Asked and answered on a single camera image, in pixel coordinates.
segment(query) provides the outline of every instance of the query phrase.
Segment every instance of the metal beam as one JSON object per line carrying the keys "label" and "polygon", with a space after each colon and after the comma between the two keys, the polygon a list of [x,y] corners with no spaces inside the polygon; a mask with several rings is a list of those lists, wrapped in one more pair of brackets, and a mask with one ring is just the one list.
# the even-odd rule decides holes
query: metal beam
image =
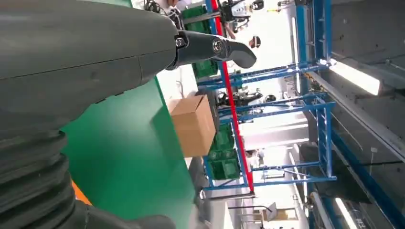
{"label": "metal beam", "polygon": [[372,118],[353,102],[346,99],[345,96],[343,96],[338,90],[322,79],[321,76],[314,72],[310,72],[308,74],[320,85],[322,85],[347,113],[349,113],[357,122],[359,122],[400,160],[405,162],[405,144],[396,134]]}

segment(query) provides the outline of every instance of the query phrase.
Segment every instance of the blue steel frame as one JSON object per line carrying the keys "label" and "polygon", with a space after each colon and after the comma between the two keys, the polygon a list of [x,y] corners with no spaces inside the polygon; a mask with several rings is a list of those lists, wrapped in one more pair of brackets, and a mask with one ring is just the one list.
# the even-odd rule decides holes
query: blue steel frame
{"label": "blue steel frame", "polygon": [[[231,76],[231,85],[241,86],[245,83],[276,79],[280,77],[288,77],[296,75],[297,73],[301,74],[301,73],[315,72],[322,69],[327,69],[329,67],[330,67],[329,64],[300,62],[277,68],[264,69],[242,74],[233,74]],[[217,90],[225,88],[225,84],[222,79],[202,81],[199,82],[197,85],[199,87],[205,87],[206,89],[209,90]]]}
{"label": "blue steel frame", "polygon": [[[315,72],[318,70],[326,69],[330,67],[330,57],[331,57],[331,28],[330,28],[330,22],[331,22],[331,0],[314,0],[313,4],[311,7],[315,8],[314,13],[319,13],[322,12],[322,17],[317,19],[317,21],[321,22],[323,21],[323,24],[315,25],[315,35],[317,36],[319,33],[322,34],[322,39],[319,39],[318,41],[322,43],[322,45],[319,45],[319,43],[315,43],[314,45],[316,46],[316,50],[319,52],[322,50],[323,55],[318,55],[316,60],[311,60],[311,62],[307,61],[307,52],[306,52],[306,45],[307,41],[305,38],[305,17],[304,17],[304,6],[298,6],[297,7],[297,35],[298,35],[298,48],[299,48],[299,60],[296,60],[295,63],[289,64],[287,66],[281,66],[277,68],[270,68],[270,69],[264,69],[260,71],[254,71],[250,73],[243,73],[243,74],[234,74],[232,75],[231,78],[231,85],[232,86],[240,86],[244,83],[251,83],[251,82],[257,82],[261,80],[267,80],[267,79],[275,79],[279,77],[287,77],[287,76],[293,76],[296,75],[297,73],[302,74],[306,72]],[[210,0],[206,0],[206,5],[207,5],[207,11],[211,12],[212,11],[212,4]],[[212,34],[216,34],[216,27],[213,19],[210,19],[210,26],[211,26],[211,31]],[[327,62],[326,64],[321,64],[320,60],[326,59]],[[219,69],[221,72],[221,79],[214,79],[214,80],[208,80],[204,81],[198,84],[198,86],[203,86],[206,87],[207,89],[211,90],[216,90],[220,88],[225,87],[225,83],[223,80],[223,75],[224,75],[224,70],[222,68],[222,65],[219,65]],[[271,169],[276,169],[276,170],[283,170],[288,173],[296,173],[293,171],[288,170],[289,168],[298,168],[298,167],[308,167],[308,166],[318,166],[324,173],[324,177],[312,177],[310,175],[305,175],[307,178],[306,179],[301,179],[301,180],[291,180],[291,181],[269,181],[269,182],[260,182],[260,183],[254,183],[254,186],[266,186],[266,185],[276,185],[276,184],[291,184],[291,183],[304,183],[304,182],[322,182],[322,181],[333,181],[336,180],[336,177],[332,175],[332,156],[331,156],[331,125],[330,125],[330,119],[331,119],[331,114],[330,111],[332,107],[335,105],[335,103],[326,103],[323,101],[322,97],[325,94],[308,94],[305,96],[302,96],[300,98],[296,98],[293,100],[285,100],[285,101],[277,101],[277,102],[270,102],[270,103],[265,103],[265,104],[260,104],[260,106],[246,106],[246,107],[238,107],[237,112],[240,111],[245,111],[249,109],[254,109],[257,107],[262,107],[262,106],[278,106],[278,107],[285,107],[286,109],[281,110],[281,111],[276,111],[276,112],[270,112],[267,114],[252,114],[252,115],[245,115],[239,118],[239,120],[249,120],[257,117],[264,117],[264,116],[269,116],[269,115],[279,115],[279,114],[285,114],[285,113],[290,113],[290,112],[298,112],[298,111],[307,111],[307,110],[313,110],[319,115],[319,119],[323,119],[324,122],[320,121],[318,122],[318,141],[320,142],[320,147],[319,150],[319,160],[316,162],[310,162],[310,163],[302,163],[298,165],[284,165],[284,166],[276,166],[276,167],[262,167],[262,168],[255,168],[252,169],[253,172],[255,171],[261,171],[264,172],[266,170],[271,170]],[[311,101],[313,100],[313,104],[311,105],[294,105],[294,106],[289,106],[285,103],[287,102],[294,102],[294,101]],[[227,112],[230,112],[230,109],[224,109],[221,110],[220,113],[222,115],[226,114]],[[232,125],[232,128],[234,128],[234,124],[232,123],[231,119],[226,119],[224,122],[228,123],[230,122]],[[241,164],[242,162],[242,157],[245,155],[241,154],[240,146],[238,141],[236,142],[236,148],[238,149],[238,159],[239,163]],[[204,163],[208,165],[208,157],[204,157]],[[243,187],[248,187],[247,183],[247,171],[243,169],[243,166],[241,166],[241,175],[244,180],[243,184],[237,184],[237,185],[230,185],[232,181],[226,181],[225,183],[222,183],[220,185],[215,185],[213,181],[213,176],[212,176],[212,171],[209,166],[206,166],[206,173],[209,178],[209,187],[205,187],[205,190],[220,190],[220,189],[228,189],[228,188],[243,188]]]}
{"label": "blue steel frame", "polygon": [[[312,115],[317,118],[318,113],[311,111]],[[330,138],[332,143],[341,153],[343,159],[352,168],[353,172],[358,176],[363,186],[367,189],[368,194],[374,199],[377,206],[383,212],[387,220],[392,224],[394,228],[405,228],[405,216],[396,207],[395,203],[389,198],[386,192],[378,185],[369,172],[361,165],[355,154],[345,144],[339,134],[333,129],[330,129]],[[333,207],[327,198],[322,199],[325,207],[327,208],[330,218],[335,228],[341,228],[339,222],[337,222],[333,216],[336,214],[333,211]]]}
{"label": "blue steel frame", "polygon": [[[211,8],[210,0],[206,0],[207,9]],[[307,15],[305,9],[311,7],[312,15]],[[295,63],[287,66],[280,66],[276,68],[264,69],[243,74],[233,74],[231,76],[232,86],[240,86],[244,83],[252,83],[261,80],[274,79],[279,77],[294,76],[297,73],[301,75],[301,94],[308,92],[308,81],[302,77],[302,73],[316,72],[330,67],[330,59],[332,56],[332,30],[331,30],[331,0],[313,0],[308,6],[296,7],[296,25],[297,28],[297,42],[298,42],[298,57]],[[308,42],[306,34],[306,24],[308,17],[312,17],[314,24],[313,33],[314,41]],[[215,28],[213,20],[210,20],[211,28]],[[309,60],[307,46],[313,45],[315,49],[315,59]],[[326,60],[326,64],[321,64],[320,60]],[[224,88],[225,84],[222,79],[207,80],[199,82],[198,86],[206,87],[207,89],[217,90]]]}
{"label": "blue steel frame", "polygon": [[[336,180],[336,177],[333,176],[332,174],[332,151],[331,151],[331,109],[332,107],[336,104],[335,102],[330,102],[326,103],[323,100],[323,97],[326,95],[326,93],[315,93],[315,94],[307,94],[305,96],[300,96],[297,98],[293,99],[286,99],[286,100],[280,100],[280,101],[273,101],[265,104],[256,104],[256,105],[251,105],[251,106],[245,106],[245,107],[238,107],[237,111],[244,111],[244,110],[249,110],[253,108],[258,108],[258,107],[263,107],[263,106],[279,106],[282,108],[286,108],[280,111],[276,112],[270,112],[266,114],[252,114],[252,115],[245,115],[239,118],[239,120],[248,120],[256,117],[263,117],[263,116],[269,116],[269,115],[279,115],[279,114],[286,114],[286,113],[292,113],[292,112],[297,112],[297,111],[313,111],[319,114],[320,117],[322,117],[323,122],[319,123],[318,122],[318,142],[320,145],[324,145],[325,147],[320,147],[319,150],[319,160],[314,161],[314,162],[306,162],[306,163],[301,163],[297,165],[279,165],[279,166],[265,166],[265,167],[260,167],[260,168],[252,168],[252,172],[265,172],[267,170],[282,170],[286,173],[291,173],[291,174],[298,174],[301,176],[306,176],[306,179],[295,179],[295,180],[278,180],[278,181],[264,181],[264,182],[255,182],[254,186],[259,187],[259,186],[266,186],[266,185],[279,185],[279,184],[292,184],[292,183],[297,183],[301,184],[304,182],[311,183],[311,182],[323,182],[323,181],[334,181]],[[300,101],[312,101],[312,104],[310,105],[294,105],[290,106],[288,102],[300,102]],[[228,109],[220,109],[219,113],[227,112]],[[226,123],[231,123],[232,124],[232,119],[226,119]],[[240,154],[240,151],[238,150],[238,158],[239,158],[239,163],[241,163],[241,157],[244,155]],[[314,177],[309,174],[303,174],[299,173],[297,171],[291,171],[289,169],[295,169],[295,168],[301,168],[301,167],[319,167],[320,170],[323,172],[324,176],[322,177]],[[242,184],[236,184],[236,185],[230,185],[232,181],[227,181],[223,184],[220,184],[216,186],[213,182],[213,176],[211,173],[211,169],[209,166],[206,166],[206,172],[207,176],[210,181],[210,186],[205,187],[205,190],[221,190],[221,189],[228,189],[228,188],[242,188],[242,187],[247,187],[247,181],[246,181],[246,172],[243,170],[243,167],[241,167],[241,174],[244,180],[244,183]]]}

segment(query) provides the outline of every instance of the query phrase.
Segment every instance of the ceiling light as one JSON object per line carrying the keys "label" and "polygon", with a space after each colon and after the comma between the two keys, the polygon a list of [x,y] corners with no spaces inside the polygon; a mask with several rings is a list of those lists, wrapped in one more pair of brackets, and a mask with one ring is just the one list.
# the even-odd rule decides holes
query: ceiling light
{"label": "ceiling light", "polygon": [[332,65],[330,67],[332,71],[339,74],[346,80],[354,83],[355,85],[361,87],[367,92],[373,95],[378,95],[378,91],[380,90],[379,80],[339,61],[332,59],[331,62],[336,63],[335,65]]}
{"label": "ceiling light", "polygon": [[344,205],[343,201],[340,198],[335,199],[336,203],[338,204],[339,209],[341,210],[344,219],[346,220],[347,225],[350,229],[357,229],[356,224],[354,223],[350,213],[348,212],[346,206]]}

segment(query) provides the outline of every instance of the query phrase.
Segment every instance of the orange object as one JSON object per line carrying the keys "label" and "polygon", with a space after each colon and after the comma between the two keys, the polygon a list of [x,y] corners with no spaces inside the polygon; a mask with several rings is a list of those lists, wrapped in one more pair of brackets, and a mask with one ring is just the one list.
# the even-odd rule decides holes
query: orange object
{"label": "orange object", "polygon": [[76,198],[78,200],[81,200],[87,205],[92,205],[90,201],[88,201],[87,197],[84,195],[84,193],[79,189],[79,187],[72,181],[72,186],[73,189],[75,190]]}

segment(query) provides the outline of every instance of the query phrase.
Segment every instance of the light fixture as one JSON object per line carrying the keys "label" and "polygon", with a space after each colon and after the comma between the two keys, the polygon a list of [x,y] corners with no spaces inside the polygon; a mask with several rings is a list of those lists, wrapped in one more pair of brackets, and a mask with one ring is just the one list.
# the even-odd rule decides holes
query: light fixture
{"label": "light fixture", "polygon": [[354,223],[350,213],[348,212],[346,206],[344,205],[343,201],[340,198],[335,199],[336,203],[338,204],[339,209],[341,210],[344,219],[346,220],[347,225],[350,229],[357,229],[356,224]]}
{"label": "light fixture", "polygon": [[[297,63],[296,69],[298,69],[298,40],[297,40],[297,26],[295,23],[295,18],[291,18],[291,26],[292,26],[292,39],[293,39],[293,46],[294,46],[294,61]],[[299,73],[296,74],[296,84],[297,84],[297,92],[301,93],[301,80],[299,78]]]}
{"label": "light fixture", "polygon": [[346,80],[354,83],[355,85],[361,87],[367,92],[373,95],[378,95],[378,92],[380,90],[379,80],[334,59],[331,59],[331,63],[332,66],[330,67],[330,69],[332,71],[345,78]]}

